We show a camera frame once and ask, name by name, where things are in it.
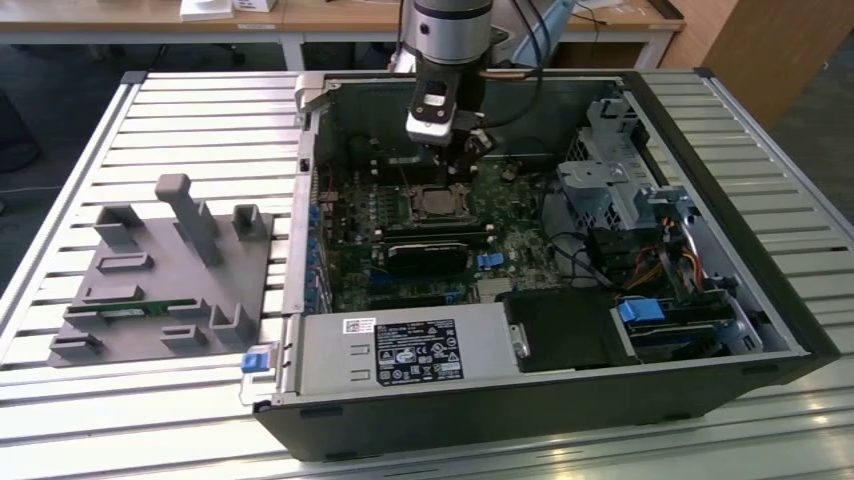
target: blue tab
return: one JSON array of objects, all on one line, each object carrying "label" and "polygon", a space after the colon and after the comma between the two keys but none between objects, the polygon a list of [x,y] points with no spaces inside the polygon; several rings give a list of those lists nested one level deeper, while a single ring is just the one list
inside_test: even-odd
[{"label": "blue tab", "polygon": [[623,323],[661,322],[665,320],[665,312],[654,298],[631,298],[617,307]]},{"label": "blue tab", "polygon": [[490,255],[490,267],[498,267],[505,263],[505,254],[494,253]]},{"label": "blue tab", "polygon": [[259,373],[270,370],[270,354],[267,352],[248,352],[243,354],[240,370],[243,373]]}]

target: barcode sticker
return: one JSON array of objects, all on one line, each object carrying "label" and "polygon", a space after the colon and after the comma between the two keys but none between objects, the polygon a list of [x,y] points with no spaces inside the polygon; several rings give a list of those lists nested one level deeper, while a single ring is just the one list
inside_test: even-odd
[{"label": "barcode sticker", "polygon": [[345,333],[374,333],[377,318],[346,318]]},{"label": "barcode sticker", "polygon": [[272,23],[239,23],[238,28],[240,30],[275,30],[276,26]]}]

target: gray 3d-printed holder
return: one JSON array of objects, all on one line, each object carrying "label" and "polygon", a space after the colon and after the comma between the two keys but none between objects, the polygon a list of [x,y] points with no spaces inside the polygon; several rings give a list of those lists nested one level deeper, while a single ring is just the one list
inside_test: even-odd
[{"label": "gray 3d-printed holder", "polygon": [[48,365],[236,353],[255,344],[272,215],[238,205],[232,215],[214,216],[190,184],[170,174],[155,187],[176,219],[142,220],[130,205],[102,210],[103,241]]}]

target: blue latch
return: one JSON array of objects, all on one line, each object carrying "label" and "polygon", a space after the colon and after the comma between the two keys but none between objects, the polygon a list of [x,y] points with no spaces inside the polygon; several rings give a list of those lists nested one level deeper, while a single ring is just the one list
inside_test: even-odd
[{"label": "blue latch", "polygon": [[270,353],[247,352],[243,354],[243,362],[240,363],[243,373],[259,373],[270,370]]},{"label": "blue latch", "polygon": [[654,298],[631,298],[617,307],[623,323],[661,322],[665,320],[665,312]]},{"label": "blue latch", "polygon": [[493,267],[498,267],[505,263],[505,254],[493,253],[490,255],[478,255],[478,269],[489,270]]}]

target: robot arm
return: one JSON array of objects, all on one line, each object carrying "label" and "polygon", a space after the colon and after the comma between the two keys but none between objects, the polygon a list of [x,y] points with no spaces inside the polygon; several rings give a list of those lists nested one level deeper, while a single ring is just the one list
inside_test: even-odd
[{"label": "robot arm", "polygon": [[545,39],[559,38],[574,1],[553,1],[526,1],[523,8],[519,0],[403,0],[403,47],[394,69],[417,73],[406,129],[450,170],[465,168],[462,158],[477,158],[491,149],[479,130],[485,70],[507,63],[538,68],[534,52],[539,48],[547,58],[557,47],[554,42],[547,50],[553,42]]}]

